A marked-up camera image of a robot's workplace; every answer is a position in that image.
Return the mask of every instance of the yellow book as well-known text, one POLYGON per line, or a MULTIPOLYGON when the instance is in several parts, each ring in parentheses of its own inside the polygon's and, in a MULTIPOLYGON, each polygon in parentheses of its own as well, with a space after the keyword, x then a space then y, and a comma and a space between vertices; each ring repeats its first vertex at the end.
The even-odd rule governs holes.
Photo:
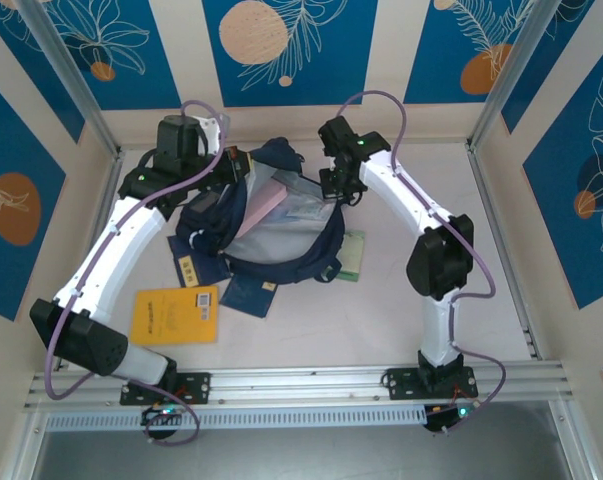
POLYGON ((138 292, 130 340, 137 345, 214 342, 218 303, 215 285, 138 292))

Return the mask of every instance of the white label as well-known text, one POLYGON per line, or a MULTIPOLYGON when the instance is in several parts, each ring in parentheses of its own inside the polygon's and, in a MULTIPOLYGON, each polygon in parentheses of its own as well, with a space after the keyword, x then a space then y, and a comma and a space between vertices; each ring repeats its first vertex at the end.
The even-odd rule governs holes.
POLYGON ((197 307, 209 307, 210 306, 210 294, 199 293, 197 294, 197 307))

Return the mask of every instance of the beige circle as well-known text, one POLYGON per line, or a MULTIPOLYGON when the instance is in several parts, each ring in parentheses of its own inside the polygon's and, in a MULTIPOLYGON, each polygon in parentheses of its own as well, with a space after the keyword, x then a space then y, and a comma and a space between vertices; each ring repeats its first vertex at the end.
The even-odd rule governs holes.
POLYGON ((282 87, 289 87, 290 85, 292 85, 292 78, 288 77, 287 75, 282 76, 279 79, 279 85, 281 85, 282 87))
POLYGON ((437 10, 447 10, 452 5, 457 3, 457 0, 433 0, 434 8, 437 10))
POLYGON ((270 62, 288 45, 288 29, 281 16, 256 0, 232 7, 219 24, 219 36, 227 54, 244 65, 270 62))
MULTIPOLYGON (((46 3, 51 0, 39 0, 39 3, 46 3)), ((0 0, 0 4, 4 7, 8 7, 10 10, 16 10, 17 6, 14 4, 14 0, 0 0)))

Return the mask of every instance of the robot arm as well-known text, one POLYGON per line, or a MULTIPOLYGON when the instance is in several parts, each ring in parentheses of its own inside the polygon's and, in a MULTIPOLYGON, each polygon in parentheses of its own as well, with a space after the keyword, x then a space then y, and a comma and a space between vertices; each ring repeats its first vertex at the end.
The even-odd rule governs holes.
POLYGON ((472 257, 441 220, 449 222, 470 245, 472 221, 466 215, 452 216, 401 165, 393 165, 390 145, 378 133, 359 136, 343 117, 336 117, 319 129, 319 136, 326 156, 334 158, 333 168, 320 171, 324 197, 358 203, 371 188, 417 237, 406 267, 410 283, 424 297, 417 373, 429 392, 449 390, 455 377, 464 373, 463 356, 450 339, 449 311, 452 299, 467 282, 472 257))
POLYGON ((159 124, 157 148, 144 155, 124 178, 109 222, 79 270, 52 302, 39 299, 30 310, 30 317, 48 346, 61 312, 77 293, 78 279, 92 267, 59 337, 55 355, 101 376, 114 374, 172 391, 176 363, 129 343, 126 335, 110 328, 114 304, 145 247, 187 198, 188 191, 236 183, 249 171, 248 155, 236 147, 226 149, 214 170, 201 181, 140 208, 120 230, 116 225, 144 198, 203 170, 218 152, 219 131, 216 122, 196 117, 173 115, 159 124), (151 157, 152 166, 148 166, 151 157), (113 231, 116 236, 94 263, 96 252, 113 231))
MULTIPOLYGON (((218 125, 207 119, 168 116, 159 124, 156 150, 148 152, 126 175, 108 226, 77 273, 52 302, 39 299, 31 308, 30 317, 48 346, 61 312, 77 293, 78 278, 92 264, 104 238, 115 229, 116 237, 91 265, 92 273, 68 316, 55 355, 101 376, 114 374, 174 391, 176 363, 130 344, 126 335, 109 324, 114 302, 132 267, 177 205, 187 198, 188 191, 178 190, 159 197, 137 210, 120 231, 116 230, 116 224, 142 199, 201 172, 209 164, 211 154, 218 151, 218 134, 218 125), (151 156, 153 163, 148 167, 151 156)), ((465 215, 451 216, 400 166, 393 167, 390 145, 378 133, 358 136, 343 117, 337 117, 328 121, 319 135, 325 154, 334 157, 335 164, 332 169, 320 171, 324 196, 352 202, 357 194, 360 197, 370 187, 418 236, 407 265, 412 286, 425 298, 425 333, 418 376, 429 395, 438 395, 441 389, 437 386, 449 387, 451 379, 454 381, 455 375, 463 370, 463 358, 450 342, 448 311, 452 297, 467 281, 472 259, 433 214, 447 220, 469 243, 472 243, 472 222, 465 215), (405 188, 397 175, 410 182, 414 191, 405 188)), ((235 183, 249 168, 247 154, 231 147, 214 170, 189 189, 235 183)))

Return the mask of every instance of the pink paper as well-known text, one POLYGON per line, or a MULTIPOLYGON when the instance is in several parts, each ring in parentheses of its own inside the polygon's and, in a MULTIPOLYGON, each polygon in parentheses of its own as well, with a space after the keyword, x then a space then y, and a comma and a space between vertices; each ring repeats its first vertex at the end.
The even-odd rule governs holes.
POLYGON ((252 227, 288 196, 285 185, 270 178, 250 199, 245 217, 235 238, 246 234, 252 227))

